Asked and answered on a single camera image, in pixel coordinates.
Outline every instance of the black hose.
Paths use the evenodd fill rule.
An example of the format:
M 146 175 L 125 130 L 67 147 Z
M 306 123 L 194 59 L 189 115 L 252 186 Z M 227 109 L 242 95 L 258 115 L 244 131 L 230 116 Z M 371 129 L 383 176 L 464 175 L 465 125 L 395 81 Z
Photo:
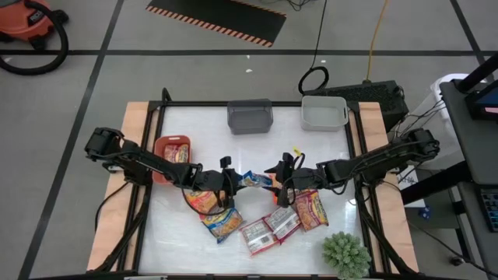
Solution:
M 62 62 L 64 62 L 65 58 L 68 56 L 69 51 L 69 43 L 68 43 L 68 34 L 65 32 L 64 27 L 58 21 L 55 14 L 44 5 L 41 5 L 38 2 L 25 1 L 24 5 L 27 8 L 36 9 L 42 12 L 47 18 L 54 24 L 55 30 L 59 34 L 61 38 L 61 50 L 58 53 L 57 57 L 47 65 L 36 67 L 36 68 L 18 68 L 12 65 L 7 64 L 2 58 L 0 58 L 0 68 L 5 69 L 8 72 L 17 74 L 17 75 L 41 75 L 51 71 L 54 71 L 57 67 L 59 67 Z

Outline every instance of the chip bag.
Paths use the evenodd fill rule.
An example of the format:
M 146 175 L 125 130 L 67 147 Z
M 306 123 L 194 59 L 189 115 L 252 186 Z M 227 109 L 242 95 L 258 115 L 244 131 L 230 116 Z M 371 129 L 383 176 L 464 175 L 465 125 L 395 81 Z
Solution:
M 296 198 L 295 206 L 304 230 L 308 231 L 319 225 L 328 226 L 327 213 L 321 204 L 318 191 L 308 191 L 299 195 Z
M 299 216 L 292 207 L 280 207 L 272 214 L 263 217 L 263 221 L 273 230 L 273 234 L 280 244 L 293 234 L 301 224 Z
M 192 191 L 185 193 L 188 202 L 201 213 L 209 213 L 213 207 L 217 206 L 218 200 L 212 191 Z M 225 198 L 225 192 L 221 191 L 219 194 L 220 199 Z
M 216 237 L 217 243 L 222 243 L 234 230 L 242 224 L 243 219 L 235 208 L 230 208 L 219 215 L 201 215 L 204 226 Z
M 263 219 L 256 220 L 239 230 L 244 237 L 247 248 L 251 252 L 251 256 L 261 253 L 279 242 Z

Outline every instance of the red snack packet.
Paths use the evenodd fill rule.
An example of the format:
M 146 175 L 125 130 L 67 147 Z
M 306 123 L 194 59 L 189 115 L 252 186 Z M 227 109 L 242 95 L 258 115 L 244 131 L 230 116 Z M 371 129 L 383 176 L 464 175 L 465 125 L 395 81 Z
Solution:
M 296 198 L 295 206 L 304 230 L 308 231 L 319 225 L 328 226 L 327 213 L 321 204 L 318 191 L 301 194 Z
M 263 221 L 273 230 L 273 234 L 280 244 L 293 234 L 301 224 L 299 216 L 292 207 L 280 207 L 272 214 L 263 217 Z
M 239 230 L 245 239 L 251 256 L 261 253 L 278 243 L 277 238 L 263 219 L 256 220 Z

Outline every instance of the potted succulent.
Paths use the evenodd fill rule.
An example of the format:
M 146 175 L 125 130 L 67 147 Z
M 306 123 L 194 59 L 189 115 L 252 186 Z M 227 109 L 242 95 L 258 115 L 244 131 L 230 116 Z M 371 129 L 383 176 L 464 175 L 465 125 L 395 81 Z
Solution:
M 325 238 L 323 256 L 327 264 L 338 272 L 340 279 L 367 276 L 372 261 L 359 237 L 343 232 Z

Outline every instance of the white container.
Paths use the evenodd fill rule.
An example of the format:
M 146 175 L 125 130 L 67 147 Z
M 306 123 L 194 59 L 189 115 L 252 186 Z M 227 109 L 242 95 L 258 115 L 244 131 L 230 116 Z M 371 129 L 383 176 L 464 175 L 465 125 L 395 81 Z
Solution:
M 309 131 L 338 131 L 349 121 L 342 97 L 305 96 L 301 103 L 301 127 Z

